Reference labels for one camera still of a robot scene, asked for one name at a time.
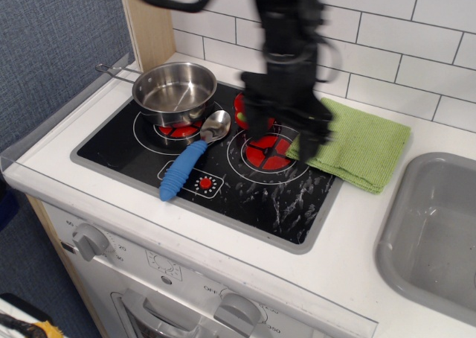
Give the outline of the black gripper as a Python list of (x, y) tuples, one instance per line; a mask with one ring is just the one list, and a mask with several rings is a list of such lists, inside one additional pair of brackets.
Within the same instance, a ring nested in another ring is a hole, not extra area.
[(315, 97), (316, 55), (276, 62), (267, 59), (266, 73), (244, 71), (241, 80), (249, 103), (245, 105), (247, 133), (262, 138), (275, 119), (300, 131), (298, 159), (307, 162), (331, 136), (332, 113)]

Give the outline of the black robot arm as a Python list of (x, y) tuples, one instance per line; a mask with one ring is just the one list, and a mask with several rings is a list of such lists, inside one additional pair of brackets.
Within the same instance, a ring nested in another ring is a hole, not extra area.
[(256, 0), (265, 33), (263, 74), (244, 72), (248, 133), (261, 138), (274, 118), (299, 133), (302, 162), (315, 157), (329, 136), (332, 113), (315, 97), (318, 44), (324, 6), (318, 0)]

